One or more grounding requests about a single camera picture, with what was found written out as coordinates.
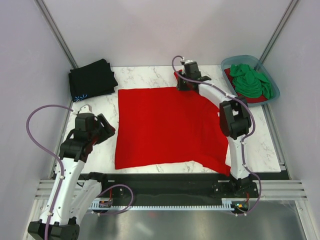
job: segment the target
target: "metal floor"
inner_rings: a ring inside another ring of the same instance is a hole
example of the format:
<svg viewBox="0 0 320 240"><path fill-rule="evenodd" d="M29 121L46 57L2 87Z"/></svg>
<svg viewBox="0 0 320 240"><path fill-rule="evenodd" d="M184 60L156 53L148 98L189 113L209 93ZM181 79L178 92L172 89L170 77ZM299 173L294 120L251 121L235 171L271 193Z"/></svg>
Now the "metal floor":
<svg viewBox="0 0 320 240"><path fill-rule="evenodd" d="M218 211L86 215L79 240L306 240L294 201L260 202L248 216Z"/></svg>

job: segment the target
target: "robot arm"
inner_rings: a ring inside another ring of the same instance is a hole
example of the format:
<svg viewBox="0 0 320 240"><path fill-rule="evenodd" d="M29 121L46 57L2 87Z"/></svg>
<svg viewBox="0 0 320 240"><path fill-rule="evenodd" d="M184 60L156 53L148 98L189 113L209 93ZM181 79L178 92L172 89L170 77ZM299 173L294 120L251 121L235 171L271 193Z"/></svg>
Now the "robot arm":
<svg viewBox="0 0 320 240"><path fill-rule="evenodd" d="M74 190L93 145L100 144L115 134L115 129L102 114L95 116L89 107L79 113L75 119L75 128L70 131L60 146L59 157L63 162L64 174L58 169L46 208L39 221L30 222L28 233L36 240L45 239L45 227L48 225L48 239L78 239L80 223L93 200L101 193L99 178L86 180L81 192L74 197Z"/></svg>
<svg viewBox="0 0 320 240"><path fill-rule="evenodd" d="M202 76L199 71L199 67L196 61L185 60L182 58L180 61L183 65L183 69L179 71L179 75L182 77L194 80L196 82L187 82L181 78L178 74L175 74L177 78L177 89L179 91L197 91L201 96L210 100L220 110L220 128L223 134L227 137L230 148L231 156L231 176L235 180L245 179L249 176L249 172L245 169L242 159L242 140L249 133L251 127L251 119L246 109L235 100L230 100L221 91L211 87L212 82L208 76ZM246 105L247 101L245 97L233 96L241 100ZM244 145L244 154L246 154L246 145Z"/></svg>
<svg viewBox="0 0 320 240"><path fill-rule="evenodd" d="M249 114L242 106L239 106L240 104L230 100L209 85L200 84L198 89L201 96L210 100L220 109L220 128L227 137L230 148L230 174L235 179L248 177L249 172L243 166L241 142L245 134L248 134L249 127L251 126Z"/></svg>

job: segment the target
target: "plastic basket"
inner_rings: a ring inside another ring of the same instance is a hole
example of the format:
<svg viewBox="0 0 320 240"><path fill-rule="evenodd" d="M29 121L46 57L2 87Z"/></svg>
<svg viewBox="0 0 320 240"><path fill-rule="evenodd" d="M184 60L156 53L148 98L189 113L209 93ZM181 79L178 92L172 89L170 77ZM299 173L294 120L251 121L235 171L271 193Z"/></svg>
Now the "plastic basket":
<svg viewBox="0 0 320 240"><path fill-rule="evenodd" d="M236 93L234 87L231 85L231 83L230 83L230 81L229 81L229 79L227 77L227 74L225 72L225 70L230 68L232 64L235 64L235 65L248 64L250 67L255 69L257 72L264 73L267 76L267 78L269 79L270 83L271 83L271 87L272 87L272 90L273 90L273 97L268 99L268 100L266 100L266 101L262 101L262 102L248 103L249 107L261 106L261 105L264 105L264 104L268 104L268 103L276 100L277 98L279 98L280 91L279 91L279 88L277 87L275 81L273 80L273 78L267 72L267 70L262 65L262 63L257 58L255 58L254 56L250 56L250 55L233 56L233 57L229 57L229 58L227 58L227 59L225 59L225 60L223 60L221 62L221 69L222 69L222 74L223 74L224 80L226 81L226 84L228 85L228 87L231 90L232 94L238 96L238 94Z"/></svg>

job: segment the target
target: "green clothing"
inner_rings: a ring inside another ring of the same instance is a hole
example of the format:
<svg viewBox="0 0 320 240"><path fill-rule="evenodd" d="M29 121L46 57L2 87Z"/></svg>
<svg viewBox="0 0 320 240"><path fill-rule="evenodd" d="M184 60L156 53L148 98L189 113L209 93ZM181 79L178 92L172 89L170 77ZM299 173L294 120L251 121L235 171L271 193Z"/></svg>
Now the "green clothing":
<svg viewBox="0 0 320 240"><path fill-rule="evenodd" d="M257 72L248 64L232 65L230 76L233 77L232 84L235 91L248 98L258 98L261 95L267 99L274 96L267 76L263 72Z"/></svg>

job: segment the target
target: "folded black shirt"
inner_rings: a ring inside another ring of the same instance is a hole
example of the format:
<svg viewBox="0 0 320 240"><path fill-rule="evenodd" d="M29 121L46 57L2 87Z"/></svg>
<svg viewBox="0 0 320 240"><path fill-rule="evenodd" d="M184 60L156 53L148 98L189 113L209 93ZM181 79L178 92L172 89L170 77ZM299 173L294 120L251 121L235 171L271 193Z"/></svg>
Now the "folded black shirt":
<svg viewBox="0 0 320 240"><path fill-rule="evenodd" d="M69 73L70 93L74 102L112 94L118 86L115 73L105 59L72 69Z"/></svg>

